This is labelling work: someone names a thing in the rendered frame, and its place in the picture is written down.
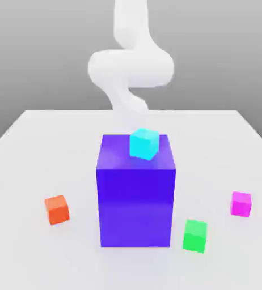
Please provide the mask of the small cyan cube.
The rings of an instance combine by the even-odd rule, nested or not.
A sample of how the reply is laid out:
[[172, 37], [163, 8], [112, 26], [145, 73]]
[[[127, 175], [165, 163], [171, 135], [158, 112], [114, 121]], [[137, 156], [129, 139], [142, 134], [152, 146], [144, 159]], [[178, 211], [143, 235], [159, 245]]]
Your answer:
[[159, 133], [140, 128], [130, 134], [129, 154], [131, 157], [151, 160], [159, 150]]

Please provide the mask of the small orange cube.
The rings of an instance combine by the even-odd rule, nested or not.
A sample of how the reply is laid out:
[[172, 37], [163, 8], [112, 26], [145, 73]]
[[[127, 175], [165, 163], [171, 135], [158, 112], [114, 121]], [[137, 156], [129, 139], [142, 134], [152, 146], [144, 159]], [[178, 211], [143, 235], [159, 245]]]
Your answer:
[[63, 223], [70, 219], [69, 207], [63, 195], [47, 198], [44, 202], [50, 225]]

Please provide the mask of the small green cube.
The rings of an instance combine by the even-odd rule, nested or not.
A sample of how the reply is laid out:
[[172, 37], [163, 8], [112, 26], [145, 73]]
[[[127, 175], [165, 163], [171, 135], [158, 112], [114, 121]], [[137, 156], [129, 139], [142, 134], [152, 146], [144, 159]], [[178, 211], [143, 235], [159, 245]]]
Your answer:
[[184, 229], [183, 249], [204, 253], [208, 224], [187, 219]]

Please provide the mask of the small magenta cube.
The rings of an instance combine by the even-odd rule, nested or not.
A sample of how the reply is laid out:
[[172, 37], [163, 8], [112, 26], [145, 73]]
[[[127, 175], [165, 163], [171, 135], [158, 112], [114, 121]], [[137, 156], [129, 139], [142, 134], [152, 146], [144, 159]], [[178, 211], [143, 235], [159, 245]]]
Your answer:
[[252, 207], [252, 198], [250, 193], [233, 191], [231, 198], [230, 213], [234, 216], [248, 218]]

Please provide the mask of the large purple box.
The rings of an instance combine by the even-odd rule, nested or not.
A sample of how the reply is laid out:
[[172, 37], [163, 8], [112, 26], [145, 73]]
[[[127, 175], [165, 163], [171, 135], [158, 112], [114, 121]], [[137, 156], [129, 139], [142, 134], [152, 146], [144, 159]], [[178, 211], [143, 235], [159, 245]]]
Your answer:
[[129, 136], [104, 134], [96, 166], [102, 247], [168, 247], [176, 166], [168, 136], [147, 161], [129, 154]]

